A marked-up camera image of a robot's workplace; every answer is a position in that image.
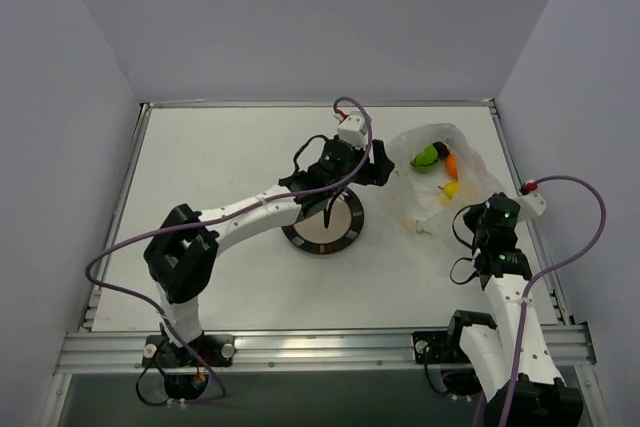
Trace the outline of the green fake watermelon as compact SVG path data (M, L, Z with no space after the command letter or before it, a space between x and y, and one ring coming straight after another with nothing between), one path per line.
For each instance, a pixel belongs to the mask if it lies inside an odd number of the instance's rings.
M412 169L421 174L429 173L439 161L439 153L434 144L429 144L410 162Z

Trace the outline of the clear plastic bag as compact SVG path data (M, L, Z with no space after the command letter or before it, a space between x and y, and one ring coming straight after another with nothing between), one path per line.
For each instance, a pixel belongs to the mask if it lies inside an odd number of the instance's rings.
M445 143L455 156L458 180L447 174L442 158L429 173L417 173L410 166L411 160L434 142ZM382 188L381 202L411 233L443 239L451 234L451 221L458 210L505 190L480 153L451 123L424 124L402 132L386 143L386 153L395 169ZM447 199L439 187L452 181L459 183L458 192Z

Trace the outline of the dark red fake fruit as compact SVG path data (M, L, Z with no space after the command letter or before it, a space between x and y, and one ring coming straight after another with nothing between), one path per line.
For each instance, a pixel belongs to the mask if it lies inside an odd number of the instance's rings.
M450 151L445 143L434 142L433 146L436 149L439 158L446 159L450 155Z

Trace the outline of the orange fake persimmon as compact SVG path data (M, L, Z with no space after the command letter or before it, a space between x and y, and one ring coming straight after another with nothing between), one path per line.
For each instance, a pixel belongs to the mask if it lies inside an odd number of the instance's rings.
M451 179L458 180L457 162L452 153L449 153L445 159L445 169Z

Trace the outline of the yellow fake pear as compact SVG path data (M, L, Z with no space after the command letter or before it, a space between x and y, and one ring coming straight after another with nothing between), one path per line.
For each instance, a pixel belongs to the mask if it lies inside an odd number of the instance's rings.
M447 199L453 199L458 192L458 188L459 188L459 183L457 181L452 181L452 182L446 183L444 186L439 187L439 189L442 191L442 193L445 195Z

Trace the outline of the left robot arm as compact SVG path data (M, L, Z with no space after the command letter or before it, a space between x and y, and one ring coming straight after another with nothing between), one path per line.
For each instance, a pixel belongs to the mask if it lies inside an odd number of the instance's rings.
M144 250L160 294L162 330L168 337L165 352L177 365L190 366L201 356L204 330L198 296L207 287L220 254L258 234L318 213L329 220L335 200L349 184L383 186L395 168L381 140L359 149L337 136L320 138L324 145L315 163L302 169L301 153L296 152L292 174L255 197L207 211L195 211L187 204L174 207L164 228L212 224L156 235Z

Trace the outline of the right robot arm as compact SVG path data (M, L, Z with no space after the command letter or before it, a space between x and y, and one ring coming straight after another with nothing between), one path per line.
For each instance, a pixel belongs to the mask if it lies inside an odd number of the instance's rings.
M490 312L457 311L444 347L468 359L484 399L486 426L576 426L584 402L567 385L544 338L529 285L533 275L515 232L521 204L503 193L463 215L471 262Z

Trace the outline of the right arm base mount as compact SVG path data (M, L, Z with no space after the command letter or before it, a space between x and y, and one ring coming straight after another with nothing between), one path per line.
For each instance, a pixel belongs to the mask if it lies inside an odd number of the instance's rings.
M459 340L459 335L446 330L415 331L412 333L414 360L422 365L466 363Z

